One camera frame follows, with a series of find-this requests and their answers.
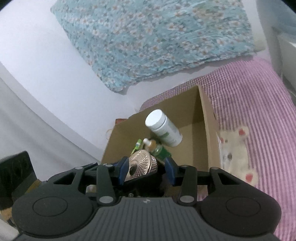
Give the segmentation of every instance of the white dropper cap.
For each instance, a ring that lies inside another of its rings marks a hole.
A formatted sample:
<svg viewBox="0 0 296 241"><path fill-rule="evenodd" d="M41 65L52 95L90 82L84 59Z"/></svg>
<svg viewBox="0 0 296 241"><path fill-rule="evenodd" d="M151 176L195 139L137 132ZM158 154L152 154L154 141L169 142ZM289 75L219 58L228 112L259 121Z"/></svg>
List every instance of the white dropper cap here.
<svg viewBox="0 0 296 241"><path fill-rule="evenodd" d="M151 146L152 141L150 141L150 140L148 140L147 138L145 138L145 139L143 140L143 143L144 143L146 146Z"/></svg>

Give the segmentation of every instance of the metal jar lid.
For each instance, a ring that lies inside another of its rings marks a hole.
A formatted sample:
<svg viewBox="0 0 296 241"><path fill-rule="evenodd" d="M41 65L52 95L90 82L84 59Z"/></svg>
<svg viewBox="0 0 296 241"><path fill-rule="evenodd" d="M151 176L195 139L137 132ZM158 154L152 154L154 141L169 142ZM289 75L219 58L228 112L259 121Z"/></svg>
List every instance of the metal jar lid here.
<svg viewBox="0 0 296 241"><path fill-rule="evenodd" d="M146 150L136 151L129 157L129 172L125 181L141 177L157 170L156 159Z"/></svg>

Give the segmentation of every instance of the screw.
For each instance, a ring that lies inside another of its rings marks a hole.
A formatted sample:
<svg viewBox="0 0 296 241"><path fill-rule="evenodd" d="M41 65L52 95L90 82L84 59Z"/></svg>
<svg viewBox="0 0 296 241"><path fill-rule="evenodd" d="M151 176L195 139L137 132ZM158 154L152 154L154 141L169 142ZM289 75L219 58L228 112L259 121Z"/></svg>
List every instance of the screw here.
<svg viewBox="0 0 296 241"><path fill-rule="evenodd" d="M192 196L182 196L180 197L180 201L184 203L191 203L194 201L194 197Z"/></svg>
<svg viewBox="0 0 296 241"><path fill-rule="evenodd" d="M148 203L150 203L151 202L151 200L149 200L149 199L145 199L145 200L143 200L143 203L146 203L146 204L148 204Z"/></svg>
<svg viewBox="0 0 296 241"><path fill-rule="evenodd" d="M113 197L110 197L110 196L103 196L103 197L100 197L99 201L101 203L111 203L113 202L114 198Z"/></svg>

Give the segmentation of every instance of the green label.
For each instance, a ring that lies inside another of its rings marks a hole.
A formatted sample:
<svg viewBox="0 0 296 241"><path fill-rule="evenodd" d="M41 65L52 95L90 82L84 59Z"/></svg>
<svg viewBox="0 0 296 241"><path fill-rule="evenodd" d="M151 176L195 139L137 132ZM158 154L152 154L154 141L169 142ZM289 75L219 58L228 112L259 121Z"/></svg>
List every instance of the green label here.
<svg viewBox="0 0 296 241"><path fill-rule="evenodd" d="M161 135L160 138L165 138L165 137L167 137L168 135L169 135L169 133L166 132L166 133L164 133L163 135Z"/></svg>
<svg viewBox="0 0 296 241"><path fill-rule="evenodd" d="M160 153L151 153L152 155L154 155L155 158L164 161L164 159L166 157L171 157L172 154L170 152L167 151L167 149L165 149L164 147L162 147Z"/></svg>

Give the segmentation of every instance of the white surface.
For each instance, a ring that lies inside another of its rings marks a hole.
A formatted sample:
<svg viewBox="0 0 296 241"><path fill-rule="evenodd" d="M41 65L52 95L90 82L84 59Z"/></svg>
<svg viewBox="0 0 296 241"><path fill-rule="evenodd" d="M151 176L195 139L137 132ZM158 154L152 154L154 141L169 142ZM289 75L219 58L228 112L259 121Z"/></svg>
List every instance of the white surface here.
<svg viewBox="0 0 296 241"><path fill-rule="evenodd" d="M47 122L54 130L59 132L66 139L73 144L90 154L97 160L101 160L103 156L103 150L95 147L89 141L85 140L69 126L63 123L55 115L53 115L48 109L46 109L40 102L38 102L0 63L0 76L6 85L27 105L30 106L34 113Z"/></svg>
<svg viewBox="0 0 296 241"><path fill-rule="evenodd" d="M279 35L279 43L283 75L296 89L296 40L289 38L287 34L281 34Z"/></svg>
<svg viewBox="0 0 296 241"><path fill-rule="evenodd" d="M12 0L0 12L0 62L45 108L101 150L107 143L106 131L116 118L127 118L148 98L227 63L211 63L154 82L150 79L130 87L126 95L113 93L72 47L50 12L55 1ZM256 48L261 50L265 40L255 0L243 2L256 35Z"/></svg>
<svg viewBox="0 0 296 241"><path fill-rule="evenodd" d="M281 75L280 31L296 34L296 14L281 0L257 0L260 22L266 36L274 70Z"/></svg>
<svg viewBox="0 0 296 241"><path fill-rule="evenodd" d="M0 220L0 241L11 241L16 238L18 231L9 224Z"/></svg>
<svg viewBox="0 0 296 241"><path fill-rule="evenodd" d="M40 180L97 161L46 124L1 78L0 127L0 159L28 151Z"/></svg>

